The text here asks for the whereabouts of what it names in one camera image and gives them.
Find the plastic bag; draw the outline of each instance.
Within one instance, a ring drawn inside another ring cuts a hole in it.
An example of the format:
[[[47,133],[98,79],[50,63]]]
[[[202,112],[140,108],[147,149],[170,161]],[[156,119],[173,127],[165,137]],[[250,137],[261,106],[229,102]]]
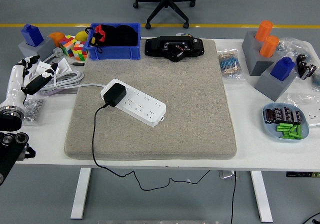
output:
[[[312,78],[312,90],[314,91],[320,91],[320,70],[317,69],[313,75]]]
[[[320,96],[302,93],[288,93],[279,98],[278,102],[292,104],[295,107],[307,104],[320,104]]]
[[[218,53],[222,78],[224,80],[230,80],[230,81],[244,80],[245,77],[238,61],[238,56],[237,56],[238,50],[232,49],[232,50],[218,51],[217,53]]]
[[[47,96],[41,95],[28,95],[24,102],[26,112],[22,120],[22,124],[25,126],[36,126],[39,124],[39,117],[44,107]]]
[[[299,39],[292,37],[281,38],[275,50],[281,57],[289,57],[295,63],[297,62],[298,55],[304,54],[306,56],[306,63],[312,63],[316,66],[319,65],[317,60],[313,57],[312,52],[306,42]]]

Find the light blue dish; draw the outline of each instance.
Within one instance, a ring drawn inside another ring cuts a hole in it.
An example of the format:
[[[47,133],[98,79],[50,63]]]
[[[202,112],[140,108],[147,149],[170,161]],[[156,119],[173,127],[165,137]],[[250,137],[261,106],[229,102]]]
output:
[[[298,141],[302,140],[302,139],[283,139],[283,138],[281,138],[281,136],[283,136],[283,133],[277,132],[277,126],[278,126],[277,123],[271,123],[271,124],[265,123],[264,111],[266,109],[284,108],[284,107],[289,108],[291,111],[299,111],[300,112],[301,119],[302,119],[302,121],[301,121],[301,136],[303,137],[302,139],[305,139],[309,135],[309,125],[306,121],[305,115],[303,114],[303,112],[300,109],[298,109],[297,107],[295,107],[291,104],[287,104],[287,103],[270,103],[270,104],[267,104],[265,107],[263,107],[262,121],[263,121],[263,124],[264,124],[266,131],[271,136],[273,136],[274,138],[276,138],[278,141],[281,141],[281,142],[286,142],[286,143],[287,142],[298,142]]]

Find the gray felt mat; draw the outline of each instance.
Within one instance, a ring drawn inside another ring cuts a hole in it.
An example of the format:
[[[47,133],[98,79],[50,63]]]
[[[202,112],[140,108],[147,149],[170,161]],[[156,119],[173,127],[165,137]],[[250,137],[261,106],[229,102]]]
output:
[[[155,127],[117,108],[98,112],[94,153],[100,160],[230,159],[237,151],[216,45],[203,40],[204,55],[178,63],[141,59],[88,60],[82,83],[108,84],[117,78],[166,104]],[[104,105],[99,87],[79,88],[64,151],[92,159],[95,111]]]

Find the office chair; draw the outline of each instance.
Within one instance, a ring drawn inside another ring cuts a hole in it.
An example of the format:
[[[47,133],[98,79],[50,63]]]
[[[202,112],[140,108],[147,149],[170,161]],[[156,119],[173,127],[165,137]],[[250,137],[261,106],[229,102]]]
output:
[[[163,7],[168,8],[168,6],[170,6],[177,14],[179,14],[185,20],[183,27],[189,28],[189,18],[175,4],[175,2],[185,2],[185,1],[190,2],[189,3],[190,7],[194,7],[196,5],[195,3],[196,0],[135,0],[135,2],[133,3],[133,7],[138,8],[139,2],[158,2],[159,3],[158,6],[154,9],[154,11],[151,13],[149,18],[146,20],[146,26],[145,26],[146,29],[151,29],[150,21],[156,16],[157,13],[159,13],[159,11]]]

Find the orange cap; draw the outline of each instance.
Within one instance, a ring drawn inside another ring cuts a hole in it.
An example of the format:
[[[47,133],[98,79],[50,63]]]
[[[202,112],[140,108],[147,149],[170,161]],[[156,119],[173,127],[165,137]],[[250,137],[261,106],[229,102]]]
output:
[[[264,42],[266,37],[270,34],[272,27],[273,23],[271,21],[262,21],[259,25],[257,33],[255,34],[255,39],[260,42]]]
[[[265,58],[270,58],[276,50],[275,48],[277,47],[278,43],[278,37],[272,35],[267,36],[265,38],[265,42],[262,45],[262,48],[260,49],[260,55]]]

